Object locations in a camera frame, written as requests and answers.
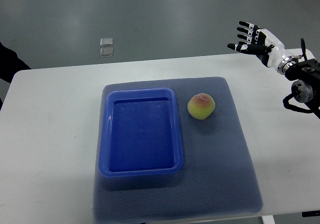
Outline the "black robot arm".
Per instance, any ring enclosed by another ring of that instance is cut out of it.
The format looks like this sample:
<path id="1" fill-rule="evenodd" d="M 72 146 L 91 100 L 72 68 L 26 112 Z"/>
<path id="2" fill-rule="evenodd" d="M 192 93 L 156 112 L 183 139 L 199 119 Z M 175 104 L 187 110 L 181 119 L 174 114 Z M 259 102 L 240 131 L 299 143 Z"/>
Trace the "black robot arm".
<path id="1" fill-rule="evenodd" d="M 292 81 L 290 94 L 283 99 L 284 108 L 320 116 L 320 63 L 306 54 L 287 57 L 277 71 Z"/>

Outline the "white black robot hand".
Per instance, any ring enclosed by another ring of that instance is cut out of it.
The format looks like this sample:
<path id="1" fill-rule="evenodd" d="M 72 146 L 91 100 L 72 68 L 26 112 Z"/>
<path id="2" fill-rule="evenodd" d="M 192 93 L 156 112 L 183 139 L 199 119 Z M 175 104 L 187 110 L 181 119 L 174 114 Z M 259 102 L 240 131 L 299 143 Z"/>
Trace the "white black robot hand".
<path id="1" fill-rule="evenodd" d="M 229 43 L 227 47 L 236 52 L 256 56 L 264 66 L 277 68 L 281 62 L 294 59 L 292 53 L 270 31 L 258 25 L 240 21 L 237 31 L 238 43 Z"/>

